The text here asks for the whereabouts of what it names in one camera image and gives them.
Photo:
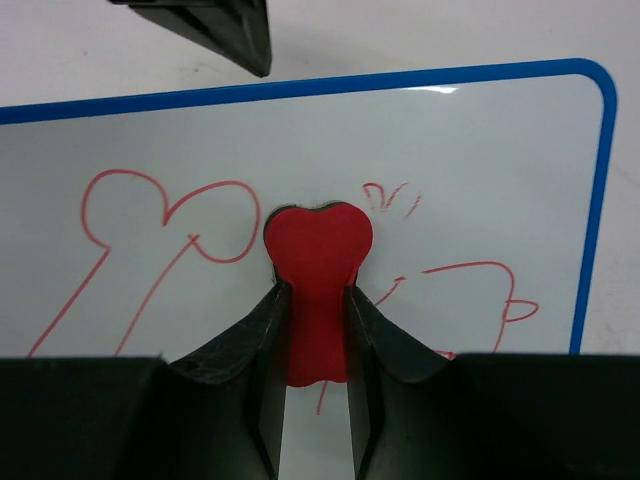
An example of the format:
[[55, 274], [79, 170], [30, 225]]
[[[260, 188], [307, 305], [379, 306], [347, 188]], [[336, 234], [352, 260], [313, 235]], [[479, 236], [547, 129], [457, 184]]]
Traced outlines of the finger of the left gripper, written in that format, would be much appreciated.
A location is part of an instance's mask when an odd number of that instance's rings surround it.
[[264, 78], [271, 72], [265, 0], [111, 0]]

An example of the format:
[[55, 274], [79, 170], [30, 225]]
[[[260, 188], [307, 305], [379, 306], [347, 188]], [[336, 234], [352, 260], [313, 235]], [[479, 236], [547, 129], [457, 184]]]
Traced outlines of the red whiteboard eraser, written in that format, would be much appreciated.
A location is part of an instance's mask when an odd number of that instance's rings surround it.
[[355, 284], [373, 238], [369, 216], [347, 202], [287, 205], [269, 216], [265, 248], [276, 278], [292, 288], [289, 386], [347, 380], [343, 294]]

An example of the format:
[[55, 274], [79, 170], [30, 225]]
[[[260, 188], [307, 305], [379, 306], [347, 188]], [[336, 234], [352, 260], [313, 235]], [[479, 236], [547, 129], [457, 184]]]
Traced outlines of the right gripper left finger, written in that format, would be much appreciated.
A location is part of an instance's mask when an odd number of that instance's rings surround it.
[[192, 353], [1, 363], [5, 479], [274, 479], [292, 292]]

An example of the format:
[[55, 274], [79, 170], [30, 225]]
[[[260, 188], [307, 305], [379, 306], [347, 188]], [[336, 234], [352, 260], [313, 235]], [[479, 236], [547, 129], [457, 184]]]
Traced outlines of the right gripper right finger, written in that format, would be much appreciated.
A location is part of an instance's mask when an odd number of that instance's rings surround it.
[[635, 356], [459, 354], [446, 359], [344, 292], [359, 479], [635, 479]]

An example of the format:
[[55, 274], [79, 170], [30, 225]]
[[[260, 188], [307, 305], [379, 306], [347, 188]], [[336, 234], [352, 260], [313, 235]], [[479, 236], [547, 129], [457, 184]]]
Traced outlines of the blue framed whiteboard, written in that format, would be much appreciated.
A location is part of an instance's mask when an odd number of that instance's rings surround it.
[[1, 111], [1, 475], [627, 477], [580, 352], [618, 98], [585, 59]]

